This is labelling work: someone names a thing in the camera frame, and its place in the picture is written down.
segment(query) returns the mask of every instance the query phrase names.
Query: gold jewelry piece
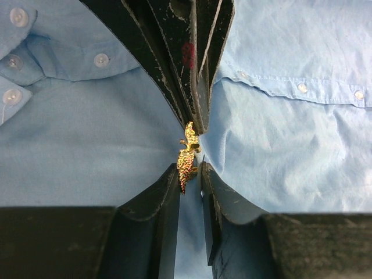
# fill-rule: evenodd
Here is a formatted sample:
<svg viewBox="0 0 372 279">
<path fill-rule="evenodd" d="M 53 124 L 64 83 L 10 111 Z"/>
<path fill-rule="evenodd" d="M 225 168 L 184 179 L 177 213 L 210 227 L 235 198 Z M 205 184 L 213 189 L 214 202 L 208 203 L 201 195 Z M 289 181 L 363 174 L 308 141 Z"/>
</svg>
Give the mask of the gold jewelry piece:
<svg viewBox="0 0 372 279">
<path fill-rule="evenodd" d="M 186 140 L 181 139 L 180 144 L 184 144 L 186 148 L 180 149 L 177 159 L 178 180 L 181 185 L 181 193 L 185 194 L 186 183 L 192 180 L 198 173 L 198 168 L 194 167 L 195 153 L 201 151 L 199 138 L 192 129 L 192 122 L 187 123 L 185 129 Z"/>
</svg>

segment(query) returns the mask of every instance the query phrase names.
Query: textured gold surface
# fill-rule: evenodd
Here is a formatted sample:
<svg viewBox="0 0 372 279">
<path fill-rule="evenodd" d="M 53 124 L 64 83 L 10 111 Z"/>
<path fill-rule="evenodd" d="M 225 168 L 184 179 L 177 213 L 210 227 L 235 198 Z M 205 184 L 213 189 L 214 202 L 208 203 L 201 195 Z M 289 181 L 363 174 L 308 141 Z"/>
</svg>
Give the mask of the textured gold surface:
<svg viewBox="0 0 372 279">
<path fill-rule="evenodd" d="M 192 129 L 192 122 L 187 123 L 185 129 L 186 140 L 181 139 L 180 144 L 184 144 L 186 148 L 180 149 L 177 159 L 178 179 L 181 185 L 181 193 L 185 194 L 186 183 L 198 172 L 198 168 L 194 167 L 195 152 L 201 151 L 199 138 Z"/>
</svg>

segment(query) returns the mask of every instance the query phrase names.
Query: blue fabric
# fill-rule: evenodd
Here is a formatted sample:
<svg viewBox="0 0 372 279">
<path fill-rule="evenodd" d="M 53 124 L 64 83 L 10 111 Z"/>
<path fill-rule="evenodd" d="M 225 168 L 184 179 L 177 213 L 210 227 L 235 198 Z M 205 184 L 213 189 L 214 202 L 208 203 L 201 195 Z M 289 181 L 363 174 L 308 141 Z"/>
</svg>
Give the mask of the blue fabric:
<svg viewBox="0 0 372 279">
<path fill-rule="evenodd" d="M 202 155 L 271 212 L 372 211 L 372 3 L 235 5 Z M 26 26 L 11 23 L 15 7 Z M 22 93 L 14 106 L 9 89 Z M 0 2 L 2 118 L 0 206 L 121 205 L 176 161 L 183 137 L 156 85 L 77 0 Z M 205 255 L 193 181 L 176 278 L 211 278 Z"/>
</svg>

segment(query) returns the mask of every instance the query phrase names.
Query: shirt button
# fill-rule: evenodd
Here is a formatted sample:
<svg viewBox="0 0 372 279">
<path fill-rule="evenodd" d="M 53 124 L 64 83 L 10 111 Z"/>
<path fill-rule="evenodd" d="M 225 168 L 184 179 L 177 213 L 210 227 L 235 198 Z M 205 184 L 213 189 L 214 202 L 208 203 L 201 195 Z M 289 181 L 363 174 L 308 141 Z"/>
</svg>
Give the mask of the shirt button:
<svg viewBox="0 0 372 279">
<path fill-rule="evenodd" d="M 109 64 L 109 62 L 110 62 L 109 57 L 104 53 L 97 54 L 94 57 L 94 64 L 99 68 L 106 67 Z"/>
<path fill-rule="evenodd" d="M 302 93 L 307 93 L 307 87 L 306 85 L 304 85 L 303 83 L 300 83 L 298 86 L 297 86 L 298 90 L 300 90 Z"/>
<path fill-rule="evenodd" d="M 10 68 L 20 70 L 23 67 L 23 61 L 17 55 L 9 54 L 8 66 Z"/>
<path fill-rule="evenodd" d="M 354 95 L 358 100 L 363 100 L 364 98 L 364 94 L 361 92 L 361 90 L 356 91 Z"/>
<path fill-rule="evenodd" d="M 28 14 L 21 8 L 13 8 L 10 11 L 10 21 L 16 27 L 25 27 L 28 23 Z"/>
<path fill-rule="evenodd" d="M 18 89 L 10 89 L 2 96 L 2 102 L 7 106 L 17 105 L 22 99 L 22 93 Z"/>
</svg>

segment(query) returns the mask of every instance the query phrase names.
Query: red mark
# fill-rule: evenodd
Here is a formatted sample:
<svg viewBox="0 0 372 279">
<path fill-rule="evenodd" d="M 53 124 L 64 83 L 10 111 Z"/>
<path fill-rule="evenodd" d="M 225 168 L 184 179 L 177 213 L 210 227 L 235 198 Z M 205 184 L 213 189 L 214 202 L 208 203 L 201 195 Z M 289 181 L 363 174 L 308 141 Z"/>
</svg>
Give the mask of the red mark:
<svg viewBox="0 0 372 279">
<path fill-rule="evenodd" d="M 182 48 L 182 63 L 186 68 L 192 69 L 194 67 L 195 47 L 194 44 L 186 42 Z"/>
</svg>

